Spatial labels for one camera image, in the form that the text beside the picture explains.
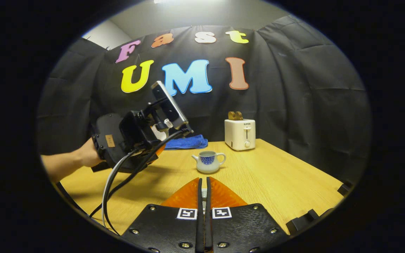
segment white cable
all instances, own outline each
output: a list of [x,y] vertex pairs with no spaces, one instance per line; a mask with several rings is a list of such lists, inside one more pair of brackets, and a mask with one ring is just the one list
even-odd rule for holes
[[109,186],[110,178],[112,178],[114,176],[114,174],[118,171],[118,167],[121,166],[121,164],[124,162],[124,160],[126,160],[128,157],[132,156],[132,154],[134,152],[137,152],[137,149],[133,150],[132,152],[130,152],[129,154],[127,154],[123,158],[121,158],[121,160],[119,160],[119,162],[117,162],[117,164],[114,166],[114,168],[110,172],[109,176],[107,177],[106,186],[104,187],[104,191],[103,191],[103,201],[101,202],[102,203],[101,204],[101,212],[102,212],[102,215],[103,215],[103,225],[104,225],[105,228],[107,228],[107,227],[106,227],[106,222],[104,221],[104,214],[105,214],[104,197],[105,197],[106,189]]

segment toaster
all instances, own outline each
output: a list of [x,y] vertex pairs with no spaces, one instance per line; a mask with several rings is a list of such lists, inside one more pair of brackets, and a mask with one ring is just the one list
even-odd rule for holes
[[254,149],[256,147],[256,121],[226,119],[225,143],[237,151]]

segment blue letter m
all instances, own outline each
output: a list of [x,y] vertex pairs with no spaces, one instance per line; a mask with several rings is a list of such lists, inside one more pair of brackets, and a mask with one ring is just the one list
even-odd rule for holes
[[206,93],[212,91],[212,86],[207,81],[206,66],[208,60],[195,60],[190,64],[187,72],[184,72],[178,64],[167,64],[162,67],[165,71],[165,88],[171,96],[176,95],[177,91],[173,87],[176,84],[179,91],[184,94],[187,91],[190,81],[193,85],[190,87],[191,93]]

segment person's hand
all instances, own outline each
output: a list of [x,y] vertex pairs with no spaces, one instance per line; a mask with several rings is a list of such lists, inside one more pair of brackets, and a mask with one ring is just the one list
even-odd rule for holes
[[81,166],[93,167],[103,162],[96,152],[95,145],[92,139],[88,139],[87,142],[82,145],[79,149],[73,151],[74,155],[78,158]]

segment gray wall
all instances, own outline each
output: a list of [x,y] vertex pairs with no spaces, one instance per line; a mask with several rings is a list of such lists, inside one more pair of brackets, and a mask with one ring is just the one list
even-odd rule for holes
[[107,19],[82,35],[82,38],[90,40],[107,50],[111,50],[132,40],[122,29],[110,21],[110,19]]
[[258,30],[288,13],[262,0],[145,0],[111,18],[130,38],[192,25]]

